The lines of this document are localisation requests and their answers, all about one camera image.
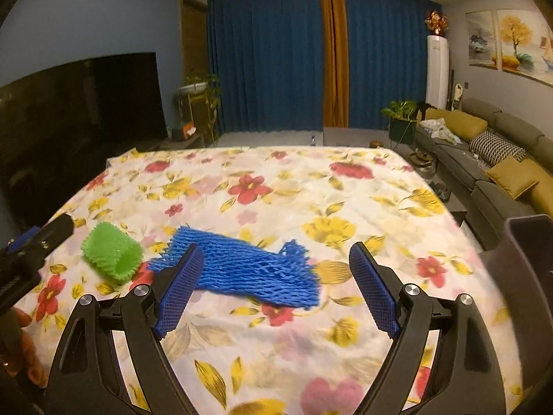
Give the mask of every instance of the black and white patterned pillow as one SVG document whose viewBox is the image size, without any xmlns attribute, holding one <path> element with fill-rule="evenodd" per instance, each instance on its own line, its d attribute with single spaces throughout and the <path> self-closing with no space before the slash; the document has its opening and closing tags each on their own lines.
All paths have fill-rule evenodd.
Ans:
<svg viewBox="0 0 553 415">
<path fill-rule="evenodd" d="M 500 163 L 507 156 L 512 156 L 520 162 L 526 154 L 524 148 L 517 147 L 514 143 L 489 131 L 483 131 L 478 134 L 471 140 L 469 147 L 473 153 L 478 154 L 483 161 L 492 167 Z"/>
</svg>

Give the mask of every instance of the white tower air conditioner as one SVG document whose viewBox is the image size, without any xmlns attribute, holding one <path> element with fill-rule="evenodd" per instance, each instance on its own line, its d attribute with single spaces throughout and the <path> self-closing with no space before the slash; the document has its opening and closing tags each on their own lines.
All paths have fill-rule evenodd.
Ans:
<svg viewBox="0 0 553 415">
<path fill-rule="evenodd" d="M 449 44 L 445 37 L 428 36 L 427 103 L 445 109 L 449 88 Z"/>
</svg>

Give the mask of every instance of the green spiky silicone ring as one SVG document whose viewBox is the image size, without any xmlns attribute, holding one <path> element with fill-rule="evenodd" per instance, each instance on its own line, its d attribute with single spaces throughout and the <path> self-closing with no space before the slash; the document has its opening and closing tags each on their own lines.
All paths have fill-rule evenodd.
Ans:
<svg viewBox="0 0 553 415">
<path fill-rule="evenodd" d="M 111 223 L 102 222 L 81 244 L 85 258 L 118 282 L 126 282 L 142 262 L 140 244 Z"/>
</svg>

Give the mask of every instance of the blue curtain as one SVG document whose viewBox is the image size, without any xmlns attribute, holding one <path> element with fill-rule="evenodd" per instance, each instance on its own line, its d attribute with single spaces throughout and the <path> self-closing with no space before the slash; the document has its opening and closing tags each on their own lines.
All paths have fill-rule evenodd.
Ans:
<svg viewBox="0 0 553 415">
<path fill-rule="evenodd" d="M 320 0 L 208 0 L 207 13 L 220 131 L 321 130 Z"/>
<path fill-rule="evenodd" d="M 390 101 L 424 101 L 429 0 L 346 0 L 349 126 L 385 129 Z"/>
</svg>

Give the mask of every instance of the sofa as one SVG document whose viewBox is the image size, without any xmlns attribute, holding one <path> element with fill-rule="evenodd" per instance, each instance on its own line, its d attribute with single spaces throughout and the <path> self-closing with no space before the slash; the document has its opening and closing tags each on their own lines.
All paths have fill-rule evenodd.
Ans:
<svg viewBox="0 0 553 415">
<path fill-rule="evenodd" d="M 475 98 L 464 99 L 461 110 L 485 120 L 488 131 L 524 148 L 526 158 L 538 163 L 548 174 L 553 174 L 553 141 L 538 128 Z M 482 246 L 493 249 L 503 235 L 507 218 L 544 213 L 544 206 L 535 203 L 534 198 L 528 195 L 515 200 L 493 183 L 479 166 L 466 140 L 453 145 L 432 139 L 421 126 L 415 133 L 415 145 L 438 161 L 438 176 L 467 208 L 466 222 Z"/>
</svg>

